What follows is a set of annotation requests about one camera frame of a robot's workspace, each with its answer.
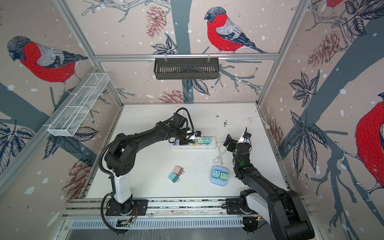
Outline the white long power strip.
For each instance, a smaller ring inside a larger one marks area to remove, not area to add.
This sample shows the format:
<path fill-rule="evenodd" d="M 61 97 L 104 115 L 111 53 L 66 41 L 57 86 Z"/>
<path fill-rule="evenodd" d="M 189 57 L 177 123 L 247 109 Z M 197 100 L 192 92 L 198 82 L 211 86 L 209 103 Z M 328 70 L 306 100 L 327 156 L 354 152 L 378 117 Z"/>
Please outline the white long power strip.
<path fill-rule="evenodd" d="M 174 143 L 170 143 L 170 148 L 173 150 L 183 149 L 183 150 L 205 150 L 205 149 L 216 149 L 217 141 L 215 137 L 210 137 L 211 143 L 209 145 L 197 143 L 197 139 L 191 139 L 187 145 L 179 145 L 179 140 Z"/>

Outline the light green plug adapter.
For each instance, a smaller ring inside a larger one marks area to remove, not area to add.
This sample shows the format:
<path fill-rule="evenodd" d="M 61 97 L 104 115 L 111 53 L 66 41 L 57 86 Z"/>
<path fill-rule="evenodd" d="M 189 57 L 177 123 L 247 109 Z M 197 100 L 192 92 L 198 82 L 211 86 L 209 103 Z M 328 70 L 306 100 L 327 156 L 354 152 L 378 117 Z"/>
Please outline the light green plug adapter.
<path fill-rule="evenodd" d="M 226 182 L 228 180 L 228 174 L 227 173 L 220 173 L 219 179 L 221 181 Z"/>

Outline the blue rounded power strip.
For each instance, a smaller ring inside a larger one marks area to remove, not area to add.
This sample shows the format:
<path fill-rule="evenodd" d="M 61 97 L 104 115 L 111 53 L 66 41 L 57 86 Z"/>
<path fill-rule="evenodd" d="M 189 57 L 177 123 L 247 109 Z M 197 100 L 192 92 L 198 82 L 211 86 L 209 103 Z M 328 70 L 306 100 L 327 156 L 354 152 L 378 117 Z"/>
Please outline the blue rounded power strip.
<path fill-rule="evenodd" d="M 229 179 L 229 170 L 221 166 L 213 166 L 210 175 L 210 182 L 214 185 L 224 187 Z"/>

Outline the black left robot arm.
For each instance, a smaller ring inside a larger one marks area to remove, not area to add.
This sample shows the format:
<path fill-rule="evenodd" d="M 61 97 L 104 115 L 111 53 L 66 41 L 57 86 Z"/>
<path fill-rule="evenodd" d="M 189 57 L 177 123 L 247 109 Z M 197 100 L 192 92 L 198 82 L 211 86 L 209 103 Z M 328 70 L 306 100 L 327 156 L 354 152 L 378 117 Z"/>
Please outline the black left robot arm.
<path fill-rule="evenodd" d="M 109 175 L 112 191 L 106 194 L 101 203 L 103 223 L 117 235 L 124 235 L 127 230 L 118 230 L 106 220 L 104 204 L 107 197 L 109 203 L 116 204 L 120 215 L 126 216 L 134 209 L 133 195 L 129 187 L 124 188 L 125 177 L 133 169 L 137 153 L 157 142 L 176 139 L 188 143 L 195 135 L 191 115 L 186 108 L 177 109 L 167 120 L 159 121 L 147 131 L 132 135 L 118 134 L 116 138 L 104 147 L 97 158 L 99 169 Z"/>

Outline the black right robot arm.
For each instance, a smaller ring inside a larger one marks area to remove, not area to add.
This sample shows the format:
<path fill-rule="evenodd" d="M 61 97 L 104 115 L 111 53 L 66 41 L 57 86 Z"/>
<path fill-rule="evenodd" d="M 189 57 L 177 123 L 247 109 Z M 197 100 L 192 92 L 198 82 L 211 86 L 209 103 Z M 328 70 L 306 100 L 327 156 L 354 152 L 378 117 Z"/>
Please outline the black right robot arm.
<path fill-rule="evenodd" d="M 235 177 L 250 187 L 239 196 L 240 208 L 261 215 L 271 226 L 277 240 L 311 240 L 315 231 L 301 197 L 266 179 L 250 160 L 250 134 L 238 141 L 230 135 L 224 142 L 233 153 Z"/>

